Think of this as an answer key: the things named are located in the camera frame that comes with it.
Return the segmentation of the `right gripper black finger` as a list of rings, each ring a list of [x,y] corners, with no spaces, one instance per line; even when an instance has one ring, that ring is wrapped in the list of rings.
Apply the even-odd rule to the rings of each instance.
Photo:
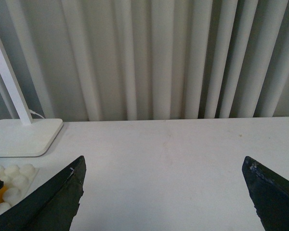
[[[79,209],[86,174],[79,156],[0,215],[0,231],[68,231]]]
[[[266,231],[289,231],[289,180],[246,156],[242,173]]]

